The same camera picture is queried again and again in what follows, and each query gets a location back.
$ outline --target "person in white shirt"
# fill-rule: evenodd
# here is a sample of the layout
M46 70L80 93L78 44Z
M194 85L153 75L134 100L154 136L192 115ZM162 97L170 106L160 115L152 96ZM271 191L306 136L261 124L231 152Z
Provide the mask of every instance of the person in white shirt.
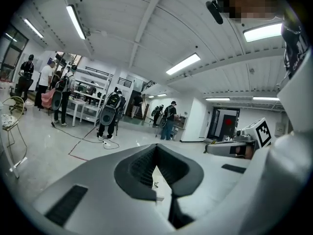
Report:
M51 64L43 67L41 71L39 87L35 97L35 106L37 106L40 109L43 109L43 106L41 105L41 94L46 92L48 86L51 83L54 66L55 62L51 62Z
M62 105L61 126L62 127L67 126L67 123L65 122L65 117L67 114L67 103L68 103L69 95L71 95L71 93L74 92L74 84L76 81L74 77L74 73L76 72L76 70L77 70L77 66L72 65L69 72L65 74L65 76L68 77L68 85L67 85L66 91L62 92L62 101L61 101L61 105ZM59 123L59 109L54 111L54 123L55 124Z

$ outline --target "white ceiling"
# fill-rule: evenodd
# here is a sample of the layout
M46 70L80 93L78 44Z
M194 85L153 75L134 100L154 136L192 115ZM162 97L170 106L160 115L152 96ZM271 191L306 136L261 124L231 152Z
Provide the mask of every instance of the white ceiling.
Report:
M285 75L282 37L247 43L244 30L269 22L249 21L242 26L224 18L224 24L218 25L205 7L207 1L27 0L17 15L42 32L44 43L35 35L34 39L47 49L112 63L179 92L276 95L276 84ZM66 5L71 3L85 32L90 32L85 41L67 14ZM172 76L166 74L194 52L201 57L199 62Z

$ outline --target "light fixture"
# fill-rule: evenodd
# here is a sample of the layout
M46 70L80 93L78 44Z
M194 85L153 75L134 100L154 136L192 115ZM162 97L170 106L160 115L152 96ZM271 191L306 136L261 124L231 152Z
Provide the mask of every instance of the light fixture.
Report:
M173 68L169 69L166 73L169 75L174 74L175 72L201 60L201 58L196 54L192 54L190 57L186 58L185 60L181 61L179 64L175 65Z
M8 33L6 33L6 35L11 38L14 42L17 42L13 37L11 37Z
M230 101L229 97L210 97L206 98L207 101Z
M248 43L265 39L269 37L276 37L281 35L282 23L272 24L257 29L244 31L244 36Z
M70 18L72 19L72 22L73 22L73 24L74 24L74 26L75 26L75 28L77 30L77 33L78 33L79 37L81 39L85 40L86 39L86 35L85 35L84 31L83 31L82 26L80 25L80 23L78 21L78 16L77 16L75 8L74 8L74 6L72 4L67 6L67 12L68 12Z
M277 98L277 97L254 96L253 100L279 101L279 98Z
M24 22L27 23L27 25L40 37L40 38L44 38L44 36L42 34L40 34L40 32L35 28L34 25L31 24L31 22L28 19L24 19Z

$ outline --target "chair cushion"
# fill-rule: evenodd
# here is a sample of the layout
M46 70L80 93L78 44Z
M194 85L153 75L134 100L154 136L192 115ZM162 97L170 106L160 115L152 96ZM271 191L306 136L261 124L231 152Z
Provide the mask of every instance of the chair cushion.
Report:
M15 116L8 115L8 114L2 114L1 120L2 120L2 127L3 128L11 127L17 122L17 119Z

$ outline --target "blue jeans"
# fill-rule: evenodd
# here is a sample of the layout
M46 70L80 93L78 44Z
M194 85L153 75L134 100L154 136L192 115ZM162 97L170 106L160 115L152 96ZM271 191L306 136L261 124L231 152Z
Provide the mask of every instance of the blue jeans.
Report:
M161 133L161 139L164 140L166 136L166 140L171 139L171 133L174 126L174 121L167 120L165 126L163 127L162 133Z

